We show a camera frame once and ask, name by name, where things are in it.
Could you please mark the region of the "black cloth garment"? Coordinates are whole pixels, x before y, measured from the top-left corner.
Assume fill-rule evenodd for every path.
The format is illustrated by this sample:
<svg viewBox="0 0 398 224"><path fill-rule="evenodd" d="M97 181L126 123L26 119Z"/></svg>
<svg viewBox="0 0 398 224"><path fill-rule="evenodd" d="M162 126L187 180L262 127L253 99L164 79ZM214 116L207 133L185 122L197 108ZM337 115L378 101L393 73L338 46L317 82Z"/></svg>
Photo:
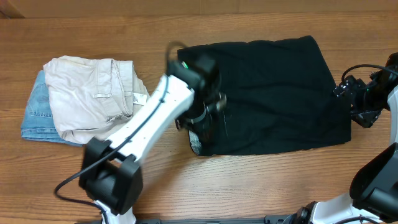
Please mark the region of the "black cloth garment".
<svg viewBox="0 0 398 224"><path fill-rule="evenodd" d="M201 54L218 62L227 102L209 142L190 133L196 155L278 154L350 141L351 105L333 94L335 81L313 37L178 51L180 60Z"/></svg>

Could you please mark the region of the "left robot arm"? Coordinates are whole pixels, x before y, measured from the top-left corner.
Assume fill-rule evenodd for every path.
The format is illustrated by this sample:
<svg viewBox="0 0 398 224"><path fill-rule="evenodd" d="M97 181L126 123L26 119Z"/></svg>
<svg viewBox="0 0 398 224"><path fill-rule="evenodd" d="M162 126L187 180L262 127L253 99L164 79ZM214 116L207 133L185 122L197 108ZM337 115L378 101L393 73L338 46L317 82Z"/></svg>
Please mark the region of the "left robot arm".
<svg viewBox="0 0 398 224"><path fill-rule="evenodd" d="M201 55L169 60L149 101L105 140L85 145L79 186L102 215L102 223L135 223L132 206L143 189L142 164L168 126L175 123L210 142L226 104L216 61Z"/></svg>

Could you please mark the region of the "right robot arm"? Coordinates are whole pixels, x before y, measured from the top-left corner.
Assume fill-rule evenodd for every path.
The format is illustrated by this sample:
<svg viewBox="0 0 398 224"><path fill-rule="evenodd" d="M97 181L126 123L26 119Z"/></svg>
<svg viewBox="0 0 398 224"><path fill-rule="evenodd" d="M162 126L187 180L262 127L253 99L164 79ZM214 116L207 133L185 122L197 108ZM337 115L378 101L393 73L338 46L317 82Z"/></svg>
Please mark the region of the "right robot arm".
<svg viewBox="0 0 398 224"><path fill-rule="evenodd" d="M342 74L334 95L351 103L350 116L370 128L382 110L391 113L390 145L355 175L349 192L325 202L312 202L285 217L286 224L393 223L397 221L397 54L377 66L369 83Z"/></svg>

